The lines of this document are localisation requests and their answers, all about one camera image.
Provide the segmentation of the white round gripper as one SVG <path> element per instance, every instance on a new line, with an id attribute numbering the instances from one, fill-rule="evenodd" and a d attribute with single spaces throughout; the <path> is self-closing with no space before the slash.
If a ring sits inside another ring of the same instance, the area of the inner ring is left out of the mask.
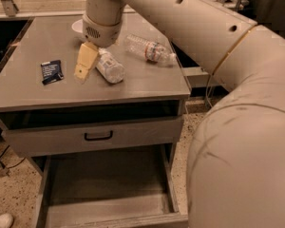
<path id="1" fill-rule="evenodd" d="M 119 37 L 122 23 L 103 26 L 93 22 L 86 14 L 83 15 L 83 35 L 89 42 L 81 44 L 74 76 L 84 82 L 90 71 L 100 60 L 99 48 L 108 48 Z"/>

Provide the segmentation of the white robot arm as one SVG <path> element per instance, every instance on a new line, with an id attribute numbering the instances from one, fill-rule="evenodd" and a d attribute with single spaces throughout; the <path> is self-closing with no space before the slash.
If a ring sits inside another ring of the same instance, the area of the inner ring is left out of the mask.
<path id="1" fill-rule="evenodd" d="M 86 0 L 87 40 L 111 46 L 125 6 L 228 92 L 189 148 L 189 227 L 285 228 L 285 39 L 209 0 Z"/>

